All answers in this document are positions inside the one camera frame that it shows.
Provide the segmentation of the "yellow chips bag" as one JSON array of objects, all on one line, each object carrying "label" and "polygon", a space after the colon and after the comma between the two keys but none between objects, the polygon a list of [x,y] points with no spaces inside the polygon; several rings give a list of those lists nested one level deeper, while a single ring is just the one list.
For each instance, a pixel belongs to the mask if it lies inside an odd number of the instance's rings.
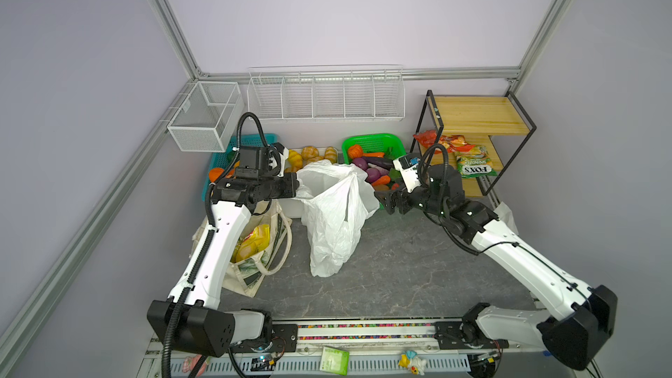
[{"label": "yellow chips bag", "polygon": [[271,226],[261,224],[256,226],[250,234],[243,238],[237,245],[233,260],[239,263],[255,254],[264,251],[271,242]]}]

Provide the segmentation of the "beige canvas tote bag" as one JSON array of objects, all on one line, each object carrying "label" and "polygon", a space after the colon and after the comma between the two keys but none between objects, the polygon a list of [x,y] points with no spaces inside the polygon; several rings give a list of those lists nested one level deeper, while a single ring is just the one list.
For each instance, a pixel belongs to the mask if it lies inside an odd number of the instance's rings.
[{"label": "beige canvas tote bag", "polygon": [[229,201],[206,203],[190,262],[174,288],[190,288],[189,304],[201,300],[218,306],[223,289],[252,298],[264,278],[284,266],[292,248],[292,221],[277,201],[258,207],[262,213]]}]

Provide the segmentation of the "white plastic grocery bag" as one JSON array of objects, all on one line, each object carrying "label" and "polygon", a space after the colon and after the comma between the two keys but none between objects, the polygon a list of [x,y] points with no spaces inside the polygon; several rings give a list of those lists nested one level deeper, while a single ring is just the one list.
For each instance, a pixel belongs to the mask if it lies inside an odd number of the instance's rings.
[{"label": "white plastic grocery bag", "polygon": [[339,181],[304,202],[302,224],[310,243],[310,270],[318,278],[337,274],[355,253],[365,222],[379,208],[366,174],[351,164],[333,164]]}]

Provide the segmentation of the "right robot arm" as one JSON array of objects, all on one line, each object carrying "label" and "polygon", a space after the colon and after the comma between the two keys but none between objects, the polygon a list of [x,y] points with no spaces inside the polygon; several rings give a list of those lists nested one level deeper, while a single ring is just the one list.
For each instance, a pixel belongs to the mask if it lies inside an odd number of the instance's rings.
[{"label": "right robot arm", "polygon": [[459,173],[432,166],[430,152],[393,160],[400,176],[376,199],[389,214],[421,211],[461,250],[497,262],[539,303],[534,311],[476,304],[462,320],[465,343],[514,341],[549,352],[566,367],[586,370],[613,336],[618,298],[591,286],[534,250],[494,210],[467,198]]}]

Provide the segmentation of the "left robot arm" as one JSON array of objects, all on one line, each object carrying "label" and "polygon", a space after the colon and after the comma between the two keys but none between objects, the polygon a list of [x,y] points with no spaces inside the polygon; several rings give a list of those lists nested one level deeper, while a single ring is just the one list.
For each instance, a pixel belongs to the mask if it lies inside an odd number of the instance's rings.
[{"label": "left robot arm", "polygon": [[209,357],[230,355],[248,343],[266,348],[273,343],[271,315],[264,311],[220,310],[222,282],[243,230],[261,202],[291,198],[299,182],[285,172],[289,151],[281,143],[236,148],[232,164],[206,192],[206,224],[187,267],[164,300],[154,300],[147,320],[161,339],[161,376],[173,371],[175,351]]}]

